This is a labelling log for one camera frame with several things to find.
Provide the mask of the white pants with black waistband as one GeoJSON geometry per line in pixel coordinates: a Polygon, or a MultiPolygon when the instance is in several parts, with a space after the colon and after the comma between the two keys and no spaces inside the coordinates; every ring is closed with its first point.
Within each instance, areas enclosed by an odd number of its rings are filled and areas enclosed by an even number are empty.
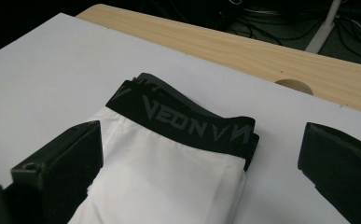
{"type": "Polygon", "coordinates": [[[104,166],[69,224],[231,224],[259,137],[150,74],[95,116],[104,166]]]}

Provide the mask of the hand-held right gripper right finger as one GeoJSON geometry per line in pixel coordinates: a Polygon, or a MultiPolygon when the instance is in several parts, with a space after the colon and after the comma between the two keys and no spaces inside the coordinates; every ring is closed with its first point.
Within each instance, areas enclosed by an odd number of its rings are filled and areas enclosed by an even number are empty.
{"type": "Polygon", "coordinates": [[[298,168],[351,224],[361,224],[361,141],[325,125],[307,123],[298,168]]]}

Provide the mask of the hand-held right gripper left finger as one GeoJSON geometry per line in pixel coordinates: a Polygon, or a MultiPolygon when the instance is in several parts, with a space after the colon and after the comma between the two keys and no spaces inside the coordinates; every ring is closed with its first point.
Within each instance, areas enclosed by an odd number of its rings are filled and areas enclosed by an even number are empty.
{"type": "Polygon", "coordinates": [[[100,122],[69,128],[11,169],[17,224],[67,224],[103,167],[100,122]]]}

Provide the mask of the wooden table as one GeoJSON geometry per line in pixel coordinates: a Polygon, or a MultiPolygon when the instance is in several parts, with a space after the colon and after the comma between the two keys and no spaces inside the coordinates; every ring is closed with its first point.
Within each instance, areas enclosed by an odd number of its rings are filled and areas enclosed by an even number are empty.
{"type": "Polygon", "coordinates": [[[358,63],[104,4],[89,7],[77,17],[268,81],[297,79],[309,85],[315,96],[361,111],[358,63]]]}

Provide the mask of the white metal stand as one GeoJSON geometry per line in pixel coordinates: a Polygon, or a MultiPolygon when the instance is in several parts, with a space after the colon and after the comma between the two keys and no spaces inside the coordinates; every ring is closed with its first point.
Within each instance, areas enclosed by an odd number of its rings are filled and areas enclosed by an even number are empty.
{"type": "Polygon", "coordinates": [[[326,43],[327,38],[331,34],[335,23],[335,17],[340,8],[341,0],[333,0],[332,4],[327,12],[326,19],[321,24],[310,43],[306,47],[306,51],[310,53],[318,53],[326,43]]]}

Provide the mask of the white board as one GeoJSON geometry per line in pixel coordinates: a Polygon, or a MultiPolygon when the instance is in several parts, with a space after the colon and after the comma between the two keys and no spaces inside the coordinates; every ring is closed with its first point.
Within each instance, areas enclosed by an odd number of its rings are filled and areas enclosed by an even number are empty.
{"type": "Polygon", "coordinates": [[[13,166],[147,72],[208,110],[255,119],[234,224],[348,224],[299,170],[307,123],[361,140],[361,112],[65,14],[0,49],[0,184],[13,166]]]}

